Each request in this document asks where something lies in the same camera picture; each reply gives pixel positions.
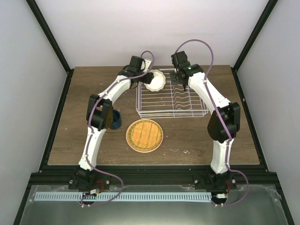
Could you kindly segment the white scalloped bowl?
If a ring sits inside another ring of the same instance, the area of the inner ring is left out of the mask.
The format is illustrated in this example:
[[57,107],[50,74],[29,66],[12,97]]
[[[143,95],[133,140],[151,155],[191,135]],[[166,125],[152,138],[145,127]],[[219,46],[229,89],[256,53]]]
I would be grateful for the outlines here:
[[153,69],[151,72],[153,73],[154,77],[150,84],[145,84],[144,86],[151,92],[158,92],[164,88],[166,84],[166,76],[159,69]]

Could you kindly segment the blue mug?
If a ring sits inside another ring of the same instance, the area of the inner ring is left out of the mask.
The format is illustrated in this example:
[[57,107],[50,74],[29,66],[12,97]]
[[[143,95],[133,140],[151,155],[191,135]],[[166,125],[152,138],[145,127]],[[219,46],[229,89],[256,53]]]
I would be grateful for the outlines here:
[[122,125],[121,114],[118,110],[113,109],[112,111],[113,120],[110,125],[110,129],[116,130],[119,129]]

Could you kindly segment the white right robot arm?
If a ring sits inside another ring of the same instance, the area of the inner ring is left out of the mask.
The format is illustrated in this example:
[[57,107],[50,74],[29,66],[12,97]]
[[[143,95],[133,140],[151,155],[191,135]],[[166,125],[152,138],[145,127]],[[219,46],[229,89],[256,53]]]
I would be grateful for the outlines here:
[[194,90],[211,113],[207,130],[213,140],[210,167],[214,173],[208,177],[208,183],[212,188],[218,189],[225,183],[223,173],[230,168],[232,143],[240,130],[240,105],[225,98],[198,64],[190,64],[184,51],[171,55],[171,60],[174,66],[174,71],[171,72],[172,81]]

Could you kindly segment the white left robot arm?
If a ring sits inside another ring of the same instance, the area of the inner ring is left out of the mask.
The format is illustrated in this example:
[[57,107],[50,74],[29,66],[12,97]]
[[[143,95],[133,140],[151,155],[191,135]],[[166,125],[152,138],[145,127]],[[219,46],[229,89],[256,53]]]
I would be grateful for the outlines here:
[[122,69],[115,80],[104,91],[91,95],[87,109],[87,138],[79,167],[92,171],[97,164],[97,155],[102,138],[113,122],[113,104],[133,83],[150,76],[154,60],[133,56],[130,64]]

